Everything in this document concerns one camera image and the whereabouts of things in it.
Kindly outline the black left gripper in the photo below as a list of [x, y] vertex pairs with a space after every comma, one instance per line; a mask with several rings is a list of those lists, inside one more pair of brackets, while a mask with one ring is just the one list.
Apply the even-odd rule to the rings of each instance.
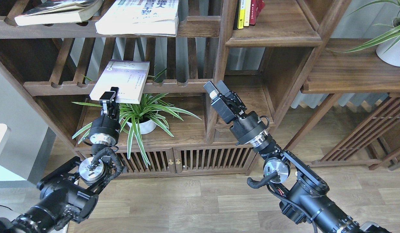
[[101, 116], [91, 124], [89, 133], [84, 137], [92, 144], [114, 146], [118, 143], [120, 128], [119, 105], [116, 103], [118, 87], [111, 87], [110, 92], [105, 92], [99, 99], [103, 107]]

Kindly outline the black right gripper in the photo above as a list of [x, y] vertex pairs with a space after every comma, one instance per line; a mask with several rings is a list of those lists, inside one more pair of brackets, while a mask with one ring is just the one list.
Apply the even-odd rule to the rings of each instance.
[[223, 81], [217, 82], [216, 87], [212, 81], [208, 81], [204, 84], [204, 89], [212, 99], [211, 106], [217, 114], [226, 124], [233, 123], [230, 131], [238, 140], [238, 144], [262, 144], [266, 139], [265, 130], [269, 125], [265, 125], [256, 112], [247, 114], [245, 112], [247, 108], [237, 93], [231, 92]]

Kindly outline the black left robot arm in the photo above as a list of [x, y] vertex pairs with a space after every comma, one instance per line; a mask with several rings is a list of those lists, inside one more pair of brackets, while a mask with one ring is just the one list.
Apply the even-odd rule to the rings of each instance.
[[69, 221], [89, 218], [98, 195], [124, 169], [113, 150], [119, 139], [118, 87], [99, 99], [101, 115], [91, 124], [88, 138], [92, 157], [75, 156], [39, 181], [40, 202], [15, 220], [0, 218], [0, 233], [49, 233], [61, 230]]

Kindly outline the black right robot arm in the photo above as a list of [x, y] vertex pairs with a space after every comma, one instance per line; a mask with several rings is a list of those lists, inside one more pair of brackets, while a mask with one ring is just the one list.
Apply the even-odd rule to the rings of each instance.
[[297, 156], [279, 147], [268, 125], [256, 112], [246, 113], [246, 106], [223, 81], [216, 85], [208, 81], [204, 88], [211, 98], [211, 106], [225, 123], [233, 123], [230, 131], [238, 144], [251, 144], [264, 159], [263, 179], [247, 179], [247, 184], [258, 189], [266, 186], [280, 199], [279, 207], [295, 224], [308, 222], [314, 232], [324, 233], [387, 233], [388, 230], [374, 222], [360, 226], [353, 218], [327, 197], [329, 186]]

